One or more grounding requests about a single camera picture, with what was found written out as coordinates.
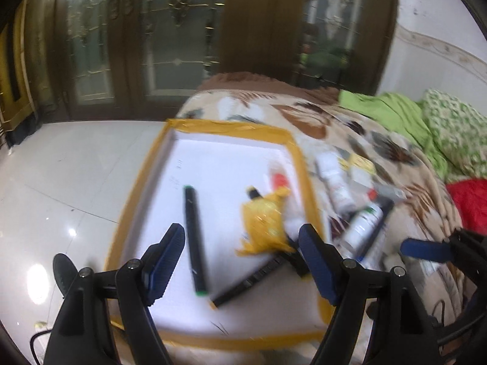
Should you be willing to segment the black twin marker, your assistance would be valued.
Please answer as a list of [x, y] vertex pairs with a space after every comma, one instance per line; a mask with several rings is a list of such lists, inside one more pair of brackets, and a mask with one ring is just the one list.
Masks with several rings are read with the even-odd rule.
[[259, 269], [245, 277], [241, 282], [233, 285], [223, 293], [220, 293], [216, 297], [212, 298], [212, 306], [214, 308], [220, 308], [227, 302], [232, 301], [244, 293], [247, 293], [248, 290], [262, 282], [265, 278], [269, 277], [272, 273], [279, 270], [279, 268], [284, 265], [290, 265], [293, 271], [295, 271], [301, 278], [310, 273], [310, 270], [299, 251], [294, 253], [280, 252], [273, 258], [269, 259], [265, 265], [261, 266]]

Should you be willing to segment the white nasal spray bottle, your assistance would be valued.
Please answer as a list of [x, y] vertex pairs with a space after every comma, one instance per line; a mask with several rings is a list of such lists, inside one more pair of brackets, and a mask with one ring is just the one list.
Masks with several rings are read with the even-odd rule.
[[338, 240], [338, 248], [348, 257], [356, 255], [356, 251], [365, 237], [366, 229], [370, 226], [367, 223], [369, 216], [371, 216], [366, 210], [368, 206], [355, 214], [348, 228]]

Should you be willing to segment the black marker green cap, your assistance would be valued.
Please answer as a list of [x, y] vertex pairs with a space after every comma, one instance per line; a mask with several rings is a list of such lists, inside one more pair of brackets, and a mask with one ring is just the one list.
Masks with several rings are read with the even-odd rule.
[[205, 276], [204, 251], [201, 243], [201, 222], [196, 190], [192, 186], [184, 186], [183, 193], [187, 244], [194, 289], [197, 296], [206, 296], [208, 294], [208, 286]]

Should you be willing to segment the black marker blue cap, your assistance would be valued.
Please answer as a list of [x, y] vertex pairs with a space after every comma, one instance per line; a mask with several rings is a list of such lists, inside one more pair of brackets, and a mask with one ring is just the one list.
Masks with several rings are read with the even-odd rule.
[[386, 197], [377, 198], [367, 207], [366, 210], [371, 214], [367, 220], [370, 226], [366, 229], [365, 237], [356, 251], [357, 261], [362, 262], [366, 258], [393, 208], [394, 201]]

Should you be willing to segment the yellow snack packet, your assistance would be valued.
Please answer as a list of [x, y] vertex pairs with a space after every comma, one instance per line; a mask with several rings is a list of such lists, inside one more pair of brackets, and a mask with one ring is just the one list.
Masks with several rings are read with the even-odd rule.
[[247, 194], [249, 200], [241, 208], [245, 236], [240, 239], [236, 254], [295, 252], [285, 231], [283, 214], [291, 190], [281, 186], [271, 194], [261, 195], [255, 187], [249, 187]]

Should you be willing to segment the white blue ointment box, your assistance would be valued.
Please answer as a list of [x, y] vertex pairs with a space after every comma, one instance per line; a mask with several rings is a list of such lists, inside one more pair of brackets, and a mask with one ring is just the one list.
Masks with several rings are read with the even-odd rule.
[[383, 248], [386, 239], [386, 227], [387, 223], [385, 223], [384, 226], [378, 231], [377, 236], [371, 242], [370, 248], [367, 250], [362, 259], [359, 260], [360, 265], [365, 269], [381, 270], [380, 262], [384, 254]]

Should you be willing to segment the red quilted cushion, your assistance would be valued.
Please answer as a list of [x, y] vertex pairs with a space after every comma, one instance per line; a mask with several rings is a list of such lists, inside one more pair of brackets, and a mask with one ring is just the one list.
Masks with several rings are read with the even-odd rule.
[[461, 216], [463, 228], [487, 232], [487, 180], [470, 179], [448, 184], [447, 190]]

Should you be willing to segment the silver red small box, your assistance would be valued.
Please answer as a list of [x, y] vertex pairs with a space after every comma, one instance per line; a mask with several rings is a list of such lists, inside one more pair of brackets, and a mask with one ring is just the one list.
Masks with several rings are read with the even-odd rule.
[[403, 202], [407, 199], [405, 192], [395, 186], [375, 183], [373, 185], [373, 190], [377, 192], [379, 196], [390, 199], [395, 203]]

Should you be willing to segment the leaf pattern beige blanket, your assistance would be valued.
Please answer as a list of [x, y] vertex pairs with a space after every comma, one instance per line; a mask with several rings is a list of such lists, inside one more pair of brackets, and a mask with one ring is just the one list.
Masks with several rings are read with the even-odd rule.
[[462, 225], [444, 183], [445, 160], [413, 101], [333, 87], [308, 90], [262, 75], [224, 73], [206, 80], [177, 117], [288, 130], [305, 157], [324, 229], [333, 238], [348, 224], [320, 175], [327, 169], [325, 157], [336, 158], [358, 208], [366, 204], [370, 191], [394, 200], [371, 263], [405, 267], [427, 311], [438, 321], [451, 324], [460, 316], [463, 273], [451, 265], [400, 254], [407, 238], [440, 242]]

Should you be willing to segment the black shoe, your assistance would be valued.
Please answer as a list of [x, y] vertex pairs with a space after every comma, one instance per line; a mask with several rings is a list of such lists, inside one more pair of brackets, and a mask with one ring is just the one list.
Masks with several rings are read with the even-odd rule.
[[73, 281], [78, 275], [76, 266], [67, 255], [58, 253], [53, 258], [53, 274], [61, 295], [66, 297]]

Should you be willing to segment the white square plastic case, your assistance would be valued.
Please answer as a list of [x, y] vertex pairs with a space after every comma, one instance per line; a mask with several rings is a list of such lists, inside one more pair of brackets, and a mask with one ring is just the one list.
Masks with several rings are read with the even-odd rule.
[[358, 166], [350, 166], [348, 169], [349, 185], [355, 190], [369, 190], [374, 187], [373, 174]]

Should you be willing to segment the yellow taped white tray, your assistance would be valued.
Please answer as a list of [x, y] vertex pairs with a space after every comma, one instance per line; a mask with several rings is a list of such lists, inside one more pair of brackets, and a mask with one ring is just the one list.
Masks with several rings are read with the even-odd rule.
[[247, 191], [271, 191], [270, 167], [285, 170], [294, 208], [288, 225], [322, 227], [305, 158], [291, 133], [255, 123], [169, 120], [153, 143], [121, 214], [106, 260], [116, 269], [183, 223], [185, 187], [196, 190], [209, 295], [196, 294], [190, 256], [183, 252], [150, 313], [162, 340], [205, 349], [280, 349], [321, 339], [333, 314], [311, 277], [277, 271], [220, 308], [211, 297], [264, 265], [268, 255], [240, 256], [241, 208]]

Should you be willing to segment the green patterned pillow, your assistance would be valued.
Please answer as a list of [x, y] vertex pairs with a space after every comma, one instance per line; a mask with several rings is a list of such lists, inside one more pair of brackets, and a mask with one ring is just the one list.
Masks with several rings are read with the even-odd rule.
[[448, 180], [486, 177], [484, 115], [455, 96], [428, 89], [422, 98], [422, 117], [448, 162]]

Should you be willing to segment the green bed sheet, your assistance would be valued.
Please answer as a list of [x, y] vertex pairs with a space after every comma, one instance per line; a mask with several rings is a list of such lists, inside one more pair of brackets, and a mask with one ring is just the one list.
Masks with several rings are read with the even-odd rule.
[[386, 92], [368, 96], [342, 90], [338, 96], [340, 107], [364, 115], [390, 132], [406, 137], [422, 149], [435, 172], [445, 180], [449, 170], [446, 157], [433, 139], [433, 133], [422, 119], [420, 104], [398, 93]]

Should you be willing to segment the wooden glass wardrobe doors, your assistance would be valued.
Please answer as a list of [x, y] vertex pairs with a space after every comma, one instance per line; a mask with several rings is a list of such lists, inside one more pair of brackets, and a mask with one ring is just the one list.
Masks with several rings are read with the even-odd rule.
[[377, 90], [399, 0], [19, 0], [1, 20], [1, 121], [162, 120], [249, 72]]

